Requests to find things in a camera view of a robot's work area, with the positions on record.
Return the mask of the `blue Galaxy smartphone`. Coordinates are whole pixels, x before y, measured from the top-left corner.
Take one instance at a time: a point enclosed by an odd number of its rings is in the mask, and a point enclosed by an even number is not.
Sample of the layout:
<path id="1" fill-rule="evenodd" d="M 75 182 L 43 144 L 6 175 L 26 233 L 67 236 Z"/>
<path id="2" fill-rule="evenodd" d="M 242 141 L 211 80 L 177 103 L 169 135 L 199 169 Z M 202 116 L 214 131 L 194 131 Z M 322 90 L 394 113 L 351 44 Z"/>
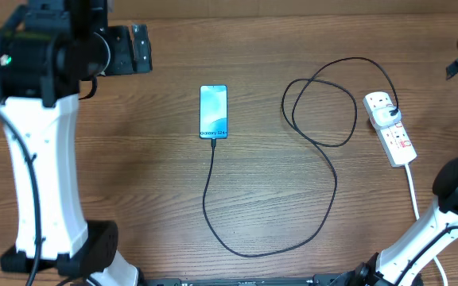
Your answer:
<path id="1" fill-rule="evenodd" d="M 200 138 L 227 138 L 227 100 L 228 89 L 226 85 L 203 85 L 200 87 Z"/>

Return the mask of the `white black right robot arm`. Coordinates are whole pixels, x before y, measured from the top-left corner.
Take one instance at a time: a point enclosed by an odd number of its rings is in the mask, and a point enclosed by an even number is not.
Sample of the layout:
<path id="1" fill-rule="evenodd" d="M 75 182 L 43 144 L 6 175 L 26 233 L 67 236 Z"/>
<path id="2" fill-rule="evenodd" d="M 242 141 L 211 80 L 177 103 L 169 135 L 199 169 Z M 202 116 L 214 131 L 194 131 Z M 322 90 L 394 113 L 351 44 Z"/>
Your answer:
<path id="1" fill-rule="evenodd" d="M 370 93 L 363 103 L 391 165 L 407 168 L 416 153 L 397 107 L 385 92 Z M 413 285 L 420 271 L 458 238 L 458 157 L 440 170 L 433 182 L 433 194 L 428 210 L 392 246 L 335 282 Z"/>

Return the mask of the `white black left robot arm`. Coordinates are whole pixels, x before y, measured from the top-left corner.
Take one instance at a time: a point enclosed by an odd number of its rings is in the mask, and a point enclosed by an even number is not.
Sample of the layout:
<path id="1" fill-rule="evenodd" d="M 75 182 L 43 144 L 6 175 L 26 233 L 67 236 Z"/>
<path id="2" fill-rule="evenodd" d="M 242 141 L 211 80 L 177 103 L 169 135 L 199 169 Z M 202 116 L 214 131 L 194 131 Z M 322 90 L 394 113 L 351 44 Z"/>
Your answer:
<path id="1" fill-rule="evenodd" d="M 17 196 L 15 243 L 3 272 L 55 269 L 65 283 L 143 285 L 118 251 L 112 221 L 83 216 L 76 171 L 80 85 L 151 72 L 145 25 L 111 26 L 108 0 L 31 0 L 0 27 L 0 121 Z"/>

